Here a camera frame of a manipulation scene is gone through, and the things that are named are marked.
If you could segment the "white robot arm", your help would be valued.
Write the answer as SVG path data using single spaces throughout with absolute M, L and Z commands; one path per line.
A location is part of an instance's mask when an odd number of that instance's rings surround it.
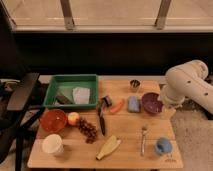
M 192 60 L 170 68 L 159 100 L 167 108 L 181 107 L 188 97 L 213 115 L 213 85 L 207 83 L 208 67 L 201 60 Z

